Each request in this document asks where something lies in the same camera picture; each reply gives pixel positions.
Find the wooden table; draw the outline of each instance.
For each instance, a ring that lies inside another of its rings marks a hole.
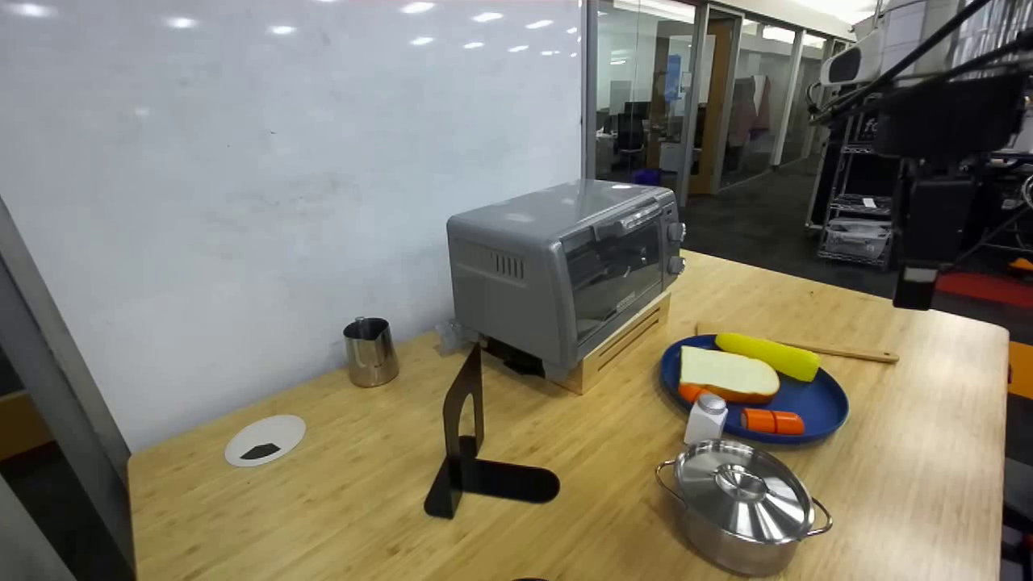
[[[668,330],[585,397],[483,365],[483,457],[552,468],[552,502],[469,494],[455,519],[422,515],[463,365],[426,335],[401,349],[390,388],[333,370],[132,455],[140,578],[726,578],[683,549],[655,484],[683,430],[655,362],[696,318],[901,354],[895,369],[823,359],[853,413],[779,457],[837,529],[808,540],[783,578],[998,578],[1008,332],[708,256],[689,256]],[[269,413],[302,417],[302,446],[229,468],[226,438]]]

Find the blue plate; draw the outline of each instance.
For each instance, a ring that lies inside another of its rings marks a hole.
[[[676,345],[668,345],[664,359],[660,362],[660,385],[664,388],[664,394],[690,411],[690,403],[683,403],[677,397],[677,382],[682,382],[682,345],[696,345],[696,349],[716,349],[715,335],[690,335],[682,340]],[[774,394],[774,401],[769,403],[772,411],[793,411],[803,417],[808,433],[803,437],[762,437],[762,433],[745,433],[743,427],[743,405],[729,403],[729,417],[724,424],[724,433],[738,437],[738,438],[754,438],[754,443],[817,443],[833,437],[845,413],[849,413],[849,401],[843,394],[843,388],[833,382],[833,373],[817,370],[814,382],[793,382],[793,377],[780,377],[780,390]]]

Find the kettle handle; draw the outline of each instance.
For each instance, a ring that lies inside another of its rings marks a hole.
[[[828,522],[823,522],[823,527],[809,527],[809,529],[808,529],[808,540],[809,540],[809,536],[823,536],[823,531],[833,529],[833,512],[829,512],[829,505],[823,505],[817,498],[809,498],[809,502],[821,509],[821,515],[823,515]]]

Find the toaster oven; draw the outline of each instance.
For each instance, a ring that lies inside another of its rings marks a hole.
[[[450,219],[455,321],[569,377],[682,275],[676,193],[578,179]]]

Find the desk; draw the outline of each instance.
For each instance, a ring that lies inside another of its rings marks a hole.
[[[779,457],[837,529],[803,542],[789,578],[998,578],[1008,332],[708,256],[689,256],[660,340],[585,397],[483,365],[483,457],[552,468],[552,502],[469,494],[455,519],[422,515],[443,394],[465,359],[440,359],[422,335],[401,345],[390,388],[333,370],[132,455],[140,578],[726,578],[683,549],[655,484],[683,430],[655,362],[696,318],[901,354],[895,369],[823,362],[853,413]],[[302,417],[302,446],[229,468],[226,438],[269,413]]]

